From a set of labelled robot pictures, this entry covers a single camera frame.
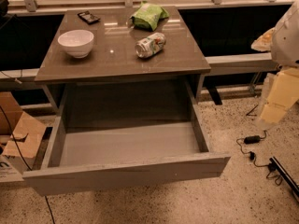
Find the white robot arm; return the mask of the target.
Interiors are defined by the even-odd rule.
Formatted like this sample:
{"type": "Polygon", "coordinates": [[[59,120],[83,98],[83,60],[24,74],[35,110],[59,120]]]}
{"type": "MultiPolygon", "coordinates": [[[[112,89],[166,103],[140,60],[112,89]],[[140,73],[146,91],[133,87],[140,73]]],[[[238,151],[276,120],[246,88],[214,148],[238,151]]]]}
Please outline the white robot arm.
{"type": "Polygon", "coordinates": [[[260,35],[251,48],[269,51],[281,69],[263,82],[256,125],[269,130],[299,100],[299,2],[295,1],[274,28],[260,35]]]}

